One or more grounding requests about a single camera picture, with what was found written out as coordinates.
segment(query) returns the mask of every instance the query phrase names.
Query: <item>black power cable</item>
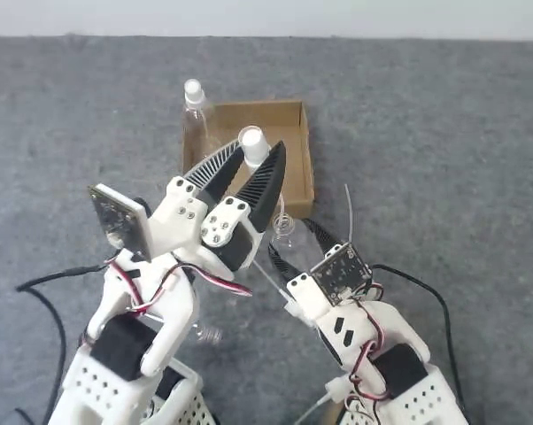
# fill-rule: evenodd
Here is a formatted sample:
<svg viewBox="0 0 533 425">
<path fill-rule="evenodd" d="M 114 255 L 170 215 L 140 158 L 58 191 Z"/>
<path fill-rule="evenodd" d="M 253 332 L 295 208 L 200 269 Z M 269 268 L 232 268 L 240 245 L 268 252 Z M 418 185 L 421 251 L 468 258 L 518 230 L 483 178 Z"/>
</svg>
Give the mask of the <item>black power cable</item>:
<svg viewBox="0 0 533 425">
<path fill-rule="evenodd" d="M 30 419 L 30 416 L 28 416 L 28 413 L 22 410 L 21 408 L 17 407 L 15 409 L 15 412 L 19 414 L 19 416 L 23 419 L 24 422 L 26 422 L 28 425 L 35 425 L 35 422 Z"/>
<path fill-rule="evenodd" d="M 373 264 L 371 268 L 373 270 L 384 270 L 385 272 L 396 274 L 397 276 L 407 279 L 408 281 L 420 286 L 421 288 L 425 289 L 430 294 L 432 294 L 434 297 L 436 297 L 437 301 L 442 306 L 442 310 L 444 311 L 444 321 L 445 321 L 445 339 L 447 341 L 447 352 L 450 358 L 450 366 L 452 369 L 453 381 L 455 382 L 455 392 L 457 394 L 458 401 L 460 402 L 461 409 L 463 410 L 465 414 L 467 409 L 465 406 L 465 401 L 463 399 L 463 390 L 461 388 L 460 373 L 458 371 L 458 365 L 455 360 L 455 350 L 453 349 L 452 322 L 450 321 L 450 312 L 447 308 L 447 304 L 445 303 L 444 298 L 440 295 L 440 293 L 437 290 L 435 290 L 431 286 L 427 285 L 426 283 L 422 282 L 419 279 L 416 279 L 415 277 L 407 273 L 397 270 L 396 268 L 389 267 L 384 264 Z"/>
<path fill-rule="evenodd" d="M 72 277 L 72 276 L 80 276 L 82 274 L 87 273 L 95 273 L 103 270 L 106 268 L 106 264 L 102 265 L 95 265 L 95 266 L 85 266 L 85 267 L 73 267 L 68 268 L 67 270 L 62 270 L 61 272 L 53 273 L 53 274 L 47 274 L 43 277 L 38 277 L 36 279 L 31 279 L 28 282 L 24 282 L 21 285 L 17 286 L 15 290 L 17 292 L 22 292 L 24 290 L 27 290 L 29 288 L 32 288 L 33 286 L 39 285 L 41 283 L 45 283 L 48 281 L 54 281 L 56 279 L 60 279 L 62 277 Z"/>
<path fill-rule="evenodd" d="M 61 272 L 47 274 L 44 277 L 39 277 L 36 279 L 32 279 L 28 282 L 24 282 L 15 288 L 17 292 L 26 292 L 32 295 L 33 297 L 38 299 L 42 303 L 42 305 L 44 305 L 48 309 L 48 311 L 50 312 L 50 315 L 52 316 L 52 319 L 54 319 L 54 322 L 56 323 L 56 327 L 58 329 L 58 334 L 60 337 L 60 354 L 58 356 L 58 365 L 56 368 L 56 375 L 54 376 L 54 384 L 52 385 L 52 390 L 50 391 L 50 398 L 48 400 L 48 405 L 46 406 L 44 418 L 42 419 L 42 425 L 48 424 L 48 421 L 50 420 L 50 417 L 52 416 L 52 413 L 54 412 L 54 408 L 56 407 L 58 391 L 59 391 L 60 385 L 62 384 L 62 377 L 64 374 L 64 365 L 66 363 L 67 343 L 66 343 L 66 330 L 64 329 L 64 324 L 62 323 L 62 319 L 60 318 L 58 311 L 56 310 L 54 305 L 49 301 L 49 299 L 47 299 L 41 292 L 39 292 L 38 290 L 35 290 L 33 287 L 36 285 L 39 285 L 40 283 L 53 281 L 56 279 L 60 279 L 62 277 L 72 277 L 72 276 L 79 276 L 79 275 L 87 274 L 87 273 L 99 272 L 103 270 L 105 267 L 106 267 L 106 264 L 68 268 L 67 270 L 63 270 Z M 35 423 L 30 418 L 28 413 L 25 412 L 23 409 L 20 409 L 17 407 L 15 409 L 15 412 L 18 413 L 20 417 L 28 425 L 35 425 Z"/>
<path fill-rule="evenodd" d="M 58 334 L 60 336 L 60 354 L 58 355 L 58 365 L 56 367 L 56 375 L 54 376 L 54 385 L 52 386 L 52 390 L 50 391 L 50 398 L 48 399 L 48 405 L 46 406 L 44 419 L 42 419 L 42 425 L 46 425 L 48 424 L 48 421 L 52 416 L 52 412 L 54 412 L 56 399 L 58 397 L 58 389 L 60 388 L 60 384 L 62 383 L 62 375 L 64 374 L 64 364 L 66 363 L 66 331 L 64 330 L 64 324 L 62 323 L 62 319 L 60 319 L 58 311 L 56 310 L 54 305 L 52 305 L 49 299 L 47 299 L 41 292 L 35 290 L 34 288 L 27 288 L 23 291 L 37 298 L 42 303 L 42 305 L 44 305 L 48 309 L 50 315 L 52 316 L 52 319 L 54 319 L 54 322 L 56 323 L 56 327 L 58 328 Z M 30 417 L 28 417 L 26 412 L 22 409 L 15 410 L 26 421 L 30 419 Z"/>
</svg>

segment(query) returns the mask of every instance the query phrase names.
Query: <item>open cardboard box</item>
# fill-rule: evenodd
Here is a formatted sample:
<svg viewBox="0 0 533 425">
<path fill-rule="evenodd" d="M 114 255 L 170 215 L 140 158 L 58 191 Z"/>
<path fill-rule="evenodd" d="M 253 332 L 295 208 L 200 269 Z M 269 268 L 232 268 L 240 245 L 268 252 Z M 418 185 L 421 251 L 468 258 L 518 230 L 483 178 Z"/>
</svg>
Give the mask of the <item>open cardboard box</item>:
<svg viewBox="0 0 533 425">
<path fill-rule="evenodd" d="M 262 128 L 271 146 L 280 140 L 284 141 L 286 174 L 282 195 L 285 208 L 292 217 L 309 217 L 314 200 L 313 171 L 308 142 L 308 121 L 303 102 L 273 100 L 216 104 L 215 113 L 218 125 L 211 131 L 223 143 L 236 139 L 242 128 L 251 125 Z M 183 140 L 183 172 L 189 171 L 206 151 L 208 150 L 205 146 L 197 146 L 196 143 Z M 243 163 L 229 188 L 229 193 L 235 194 L 248 177 L 249 172 Z"/>
</svg>

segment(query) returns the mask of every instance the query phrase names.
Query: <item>gray carpet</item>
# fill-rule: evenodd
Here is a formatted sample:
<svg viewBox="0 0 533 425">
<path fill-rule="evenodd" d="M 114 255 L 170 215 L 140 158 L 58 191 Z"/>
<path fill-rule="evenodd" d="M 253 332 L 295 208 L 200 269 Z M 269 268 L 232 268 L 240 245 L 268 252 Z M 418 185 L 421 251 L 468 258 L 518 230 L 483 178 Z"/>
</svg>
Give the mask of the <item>gray carpet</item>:
<svg viewBox="0 0 533 425">
<path fill-rule="evenodd" d="M 0 39 L 0 423 L 15 406 L 41 417 L 58 356 L 50 316 L 12 288 L 111 252 L 88 184 L 158 203 L 192 76 L 221 101 L 306 101 L 314 217 L 346 235 L 348 182 L 360 252 L 447 299 L 473 423 L 533 424 L 533 43 L 75 36 Z M 225 424 L 289 424 L 339 369 L 251 276 L 250 300 L 202 289 L 223 344 L 179 357 Z M 436 301 L 378 279 L 451 380 Z M 43 288 L 70 352 L 101 288 Z"/>
</svg>

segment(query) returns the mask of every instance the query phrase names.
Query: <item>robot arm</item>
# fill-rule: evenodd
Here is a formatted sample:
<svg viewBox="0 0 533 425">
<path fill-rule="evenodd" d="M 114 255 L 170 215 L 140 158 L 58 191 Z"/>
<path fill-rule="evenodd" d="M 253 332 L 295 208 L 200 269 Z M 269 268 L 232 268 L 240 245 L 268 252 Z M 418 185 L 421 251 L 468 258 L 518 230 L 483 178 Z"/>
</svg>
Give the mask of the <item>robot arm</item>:
<svg viewBox="0 0 533 425">
<path fill-rule="evenodd" d="M 288 271 L 280 261 L 275 259 L 277 268 Z M 345 400 L 339 423 L 366 423 L 370 417 L 382 425 L 467 425 L 441 371 L 429 363 L 428 346 L 396 308 L 370 300 L 372 285 L 370 270 L 350 243 L 335 245 L 310 274 L 287 283 L 301 313 L 347 373 L 326 386 L 335 402 Z M 371 412 L 367 406 L 373 403 Z"/>
<path fill-rule="evenodd" d="M 178 406 L 186 403 L 206 414 L 198 401 L 201 378 L 174 359 L 199 309 L 182 269 L 250 295 L 229 281 L 257 252 L 282 188 L 285 161 L 280 142 L 237 194 L 221 200 L 243 162 L 238 142 L 230 143 L 174 177 L 150 217 L 115 190 L 90 188 L 102 229 L 120 252 L 109 261 L 101 303 L 50 424 L 177 423 L 187 412 Z M 146 313 L 162 321 L 158 332 L 138 320 Z M 208 420 L 214 423 L 209 414 Z"/>
</svg>

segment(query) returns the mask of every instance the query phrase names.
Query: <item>perforated white base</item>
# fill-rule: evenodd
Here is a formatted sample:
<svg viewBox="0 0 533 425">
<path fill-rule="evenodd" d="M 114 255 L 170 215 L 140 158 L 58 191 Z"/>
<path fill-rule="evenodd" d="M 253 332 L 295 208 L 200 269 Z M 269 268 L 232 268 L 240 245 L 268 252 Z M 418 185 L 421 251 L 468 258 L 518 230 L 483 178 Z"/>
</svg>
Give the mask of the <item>perforated white base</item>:
<svg viewBox="0 0 533 425">
<path fill-rule="evenodd" d="M 141 423 L 146 422 L 151 417 L 158 417 L 158 413 L 165 400 L 155 397 L 151 400 L 141 418 Z M 184 425 L 215 425 L 212 414 L 205 405 L 204 398 L 201 393 L 191 399 L 191 401 L 185 406 L 183 413 L 177 419 L 165 418 L 164 415 L 160 415 L 158 418 L 163 424 L 184 424 Z"/>
<path fill-rule="evenodd" d="M 392 423 L 467 425 L 452 389 L 437 367 L 429 367 L 425 379 L 388 402 L 384 409 Z"/>
<path fill-rule="evenodd" d="M 394 400 L 377 405 L 382 425 L 467 425 L 442 372 L 435 366 L 426 368 L 429 372 L 426 378 Z M 351 402 L 352 410 L 360 406 L 358 403 Z M 368 401 L 366 406 L 372 407 L 372 402 Z M 374 424 L 376 421 L 362 413 L 346 413 L 339 422 L 339 425 Z"/>
<path fill-rule="evenodd" d="M 215 425 L 212 414 L 205 405 L 202 394 L 198 394 L 192 399 L 184 415 L 178 418 L 177 423 L 185 425 Z"/>
<path fill-rule="evenodd" d="M 374 425 L 376 423 L 373 420 L 372 414 L 359 401 L 352 401 L 350 408 L 351 412 L 345 412 L 339 425 Z"/>
</svg>

